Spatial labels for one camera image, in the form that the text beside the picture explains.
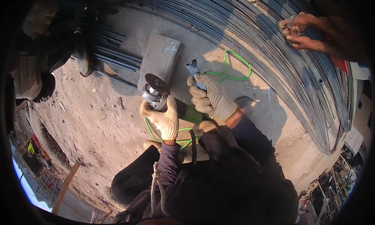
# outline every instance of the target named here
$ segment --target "concrete floor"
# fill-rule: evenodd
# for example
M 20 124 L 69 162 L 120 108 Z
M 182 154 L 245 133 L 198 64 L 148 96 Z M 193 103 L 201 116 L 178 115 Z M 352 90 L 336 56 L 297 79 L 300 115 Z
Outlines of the concrete floor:
M 201 72 L 223 72 L 222 49 L 157 16 L 127 8 L 120 8 L 119 11 L 115 16 L 109 16 L 108 22 L 115 31 L 127 36 L 120 51 L 142 57 L 152 33 L 182 43 L 170 82 L 176 98 L 190 103 L 191 95 L 186 85 L 189 73 L 184 66 L 186 62 L 196 59 Z M 138 72 L 105 64 L 102 66 L 126 81 L 134 84 L 138 81 Z M 243 77 L 248 73 L 246 66 L 233 57 L 230 57 L 228 71 L 229 75 L 235 77 Z M 101 210 L 107 209 L 101 202 L 101 199 L 105 199 L 115 212 L 120 212 L 124 208 L 108 194 L 111 181 L 120 170 L 143 153 L 143 142 L 151 139 L 143 117 L 139 115 L 139 106 L 143 100 L 141 92 L 95 72 L 84 78 L 72 61 L 55 71 L 54 76 L 57 95 L 45 103 L 33 104 L 33 110 L 30 109 L 31 119 L 34 122 L 41 120 L 66 154 L 70 166 L 76 158 L 85 164 L 78 170 L 69 189 Z M 258 101 L 248 104 L 245 114 L 272 140 L 276 153 L 279 153 L 277 159 L 283 167 L 284 175 L 293 182 L 298 193 L 334 164 L 337 154 L 323 157 L 300 122 L 272 90 L 268 101 L 267 84 L 255 73 L 245 81 L 225 79 L 220 84 L 232 99 L 247 95 Z M 122 97 L 124 110 L 118 105 L 118 97 Z M 41 133 L 35 130 L 38 125 L 31 125 L 39 138 Z M 192 125 L 180 122 L 180 128 L 188 126 Z M 188 137 L 186 132 L 179 135 L 179 139 Z M 53 156 L 52 150 L 47 149 L 47 152 Z M 204 154 L 198 155 L 198 160 L 204 159 Z M 69 167 L 63 166 L 53 157 L 52 162 L 64 179 Z

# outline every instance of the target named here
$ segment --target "angle grinder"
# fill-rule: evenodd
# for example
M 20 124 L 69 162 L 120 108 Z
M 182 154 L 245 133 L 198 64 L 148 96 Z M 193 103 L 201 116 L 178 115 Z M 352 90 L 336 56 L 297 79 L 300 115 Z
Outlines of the angle grinder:
M 151 110 L 165 112 L 167 110 L 166 100 L 171 94 L 168 85 L 156 75 L 146 74 L 146 84 L 143 87 L 143 99 L 149 103 Z M 198 112 L 190 105 L 176 99 L 177 115 L 179 119 L 188 121 L 193 124 L 199 124 L 203 120 L 203 113 Z

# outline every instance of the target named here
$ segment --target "cutting disc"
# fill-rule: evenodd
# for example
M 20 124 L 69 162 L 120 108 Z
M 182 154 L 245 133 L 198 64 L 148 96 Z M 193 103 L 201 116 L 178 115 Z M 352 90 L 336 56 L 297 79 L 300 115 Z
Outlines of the cutting disc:
M 153 75 L 152 73 L 148 73 L 145 76 L 146 82 L 157 92 L 162 94 L 171 94 L 171 90 L 169 89 L 168 85 L 158 76 Z

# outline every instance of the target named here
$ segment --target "white knit glove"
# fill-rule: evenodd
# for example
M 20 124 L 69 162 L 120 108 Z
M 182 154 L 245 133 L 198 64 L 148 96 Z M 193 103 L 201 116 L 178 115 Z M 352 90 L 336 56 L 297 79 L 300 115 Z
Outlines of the white knit glove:
M 190 94 L 193 96 L 191 102 L 195 109 L 202 113 L 209 114 L 210 117 L 219 117 L 226 121 L 238 108 L 219 87 L 218 83 L 213 81 L 209 75 L 195 74 L 195 80 L 206 86 L 207 92 L 198 88 L 192 76 L 187 79 L 187 85 L 190 87 Z
M 177 104 L 173 95 L 168 96 L 166 104 L 167 111 L 159 112 L 150 110 L 149 104 L 146 101 L 143 101 L 140 113 L 156 125 L 156 128 L 162 133 L 163 140 L 172 140 L 177 138 L 177 133 L 179 131 Z
M 33 100 L 42 89 L 40 74 L 35 70 L 35 58 L 14 56 L 13 68 L 11 75 L 14 78 L 16 99 Z

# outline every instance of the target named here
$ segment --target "green power cord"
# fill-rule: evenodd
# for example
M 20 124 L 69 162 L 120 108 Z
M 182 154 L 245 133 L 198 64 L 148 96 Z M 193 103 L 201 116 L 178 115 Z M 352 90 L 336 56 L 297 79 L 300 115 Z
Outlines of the green power cord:
M 225 58 L 225 54 L 226 54 L 226 53 L 232 53 L 232 54 L 235 55 L 238 59 L 240 59 L 243 63 L 245 63 L 245 65 L 247 65 L 247 67 L 249 68 L 249 73 L 247 74 L 246 77 L 243 77 L 243 78 L 234 78 L 234 77 L 231 77 L 231 76 L 227 76 L 227 60 L 226 60 L 226 58 Z M 224 67 L 225 67 L 224 73 L 218 73 L 218 72 L 205 72 L 204 74 L 208 74 L 208 75 L 219 75 L 219 76 L 221 76 L 221 78 L 218 80 L 218 83 L 220 83 L 224 78 L 228 78 L 228 79 L 231 79 L 231 80 L 240 80 L 240 81 L 242 81 L 242 80 L 246 80 L 246 79 L 248 79 L 248 78 L 250 77 L 250 75 L 251 75 L 251 67 L 250 67 L 249 63 L 247 63 L 247 61 L 245 61 L 245 60 L 244 60 L 242 57 L 240 57 L 237 53 L 233 52 L 233 51 L 230 50 L 230 49 L 226 49 L 226 50 L 224 50 L 223 58 L 224 58 Z M 154 134 L 151 132 L 151 129 L 150 129 L 149 125 L 148 125 L 148 122 L 147 122 L 146 117 L 143 117 L 143 118 L 144 118 L 144 122 L 146 123 L 147 129 L 148 129 L 149 133 L 151 134 L 152 138 L 154 138 L 154 140 L 156 140 L 156 141 L 162 141 L 162 139 L 157 139 L 157 138 L 155 138 Z M 190 129 L 193 129 L 193 128 L 182 128 L 182 129 L 179 130 L 179 132 L 182 131 L 182 130 L 190 130 Z M 180 141 L 176 141 L 176 143 L 186 143 L 184 146 L 182 146 L 182 147 L 180 148 L 180 150 L 183 149 L 183 148 L 185 148 L 186 146 L 188 146 L 191 142 L 192 142 L 192 139 L 190 139 L 190 140 L 180 140 Z

